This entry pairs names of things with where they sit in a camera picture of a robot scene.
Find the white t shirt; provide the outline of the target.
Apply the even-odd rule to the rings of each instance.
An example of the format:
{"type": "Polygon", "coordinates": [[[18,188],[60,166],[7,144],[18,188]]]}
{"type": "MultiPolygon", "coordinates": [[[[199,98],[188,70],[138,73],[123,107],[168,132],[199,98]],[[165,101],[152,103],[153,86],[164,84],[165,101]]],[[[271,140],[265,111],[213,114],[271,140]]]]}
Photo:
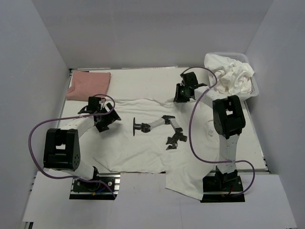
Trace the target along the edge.
{"type": "Polygon", "coordinates": [[[203,178],[218,159],[219,137],[213,112],[203,103],[176,104],[152,99],[119,100],[115,106],[121,121],[101,135],[93,158],[111,172],[166,173],[166,188],[194,199],[203,197],[203,178]],[[174,134],[170,125],[143,133],[133,132],[133,122],[150,123],[163,115],[175,117],[186,142],[168,149],[174,134]]]}

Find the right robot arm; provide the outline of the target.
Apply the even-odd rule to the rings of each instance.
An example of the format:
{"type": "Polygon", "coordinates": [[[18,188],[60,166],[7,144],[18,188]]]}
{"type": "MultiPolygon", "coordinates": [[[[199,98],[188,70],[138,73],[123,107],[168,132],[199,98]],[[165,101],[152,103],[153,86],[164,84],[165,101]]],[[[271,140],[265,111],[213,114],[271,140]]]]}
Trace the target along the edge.
{"type": "Polygon", "coordinates": [[[245,127],[245,117],[237,95],[224,95],[204,83],[198,83],[194,72],[182,73],[176,85],[174,102],[191,99],[203,102],[213,110],[213,125],[219,135],[219,161],[216,163],[215,184],[220,190],[231,188],[237,180],[236,151],[239,136],[245,127]]]}

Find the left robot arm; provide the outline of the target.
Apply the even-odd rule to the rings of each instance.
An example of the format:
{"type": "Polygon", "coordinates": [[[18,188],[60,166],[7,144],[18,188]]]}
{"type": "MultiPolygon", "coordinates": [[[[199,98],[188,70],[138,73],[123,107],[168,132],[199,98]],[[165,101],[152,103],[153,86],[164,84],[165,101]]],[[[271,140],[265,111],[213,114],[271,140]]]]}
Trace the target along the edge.
{"type": "Polygon", "coordinates": [[[89,97],[88,104],[78,115],[62,128],[51,128],[47,131],[43,165],[45,168],[84,179],[89,190],[96,190],[100,187],[101,179],[95,175],[95,167],[82,161],[79,139],[93,127],[100,133],[109,130],[109,125],[120,121],[121,118],[113,104],[105,103],[105,99],[99,96],[89,97]]]}

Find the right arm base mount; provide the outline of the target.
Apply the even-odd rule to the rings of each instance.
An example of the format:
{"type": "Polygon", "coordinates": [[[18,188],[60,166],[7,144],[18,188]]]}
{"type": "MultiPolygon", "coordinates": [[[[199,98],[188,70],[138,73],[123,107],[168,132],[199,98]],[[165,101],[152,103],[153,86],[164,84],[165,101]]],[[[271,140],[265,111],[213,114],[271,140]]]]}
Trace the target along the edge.
{"type": "Polygon", "coordinates": [[[203,178],[203,197],[201,203],[243,203],[245,202],[244,194],[237,197],[234,195],[242,192],[243,184],[240,176],[227,185],[221,188],[213,176],[206,176],[203,178]]]}

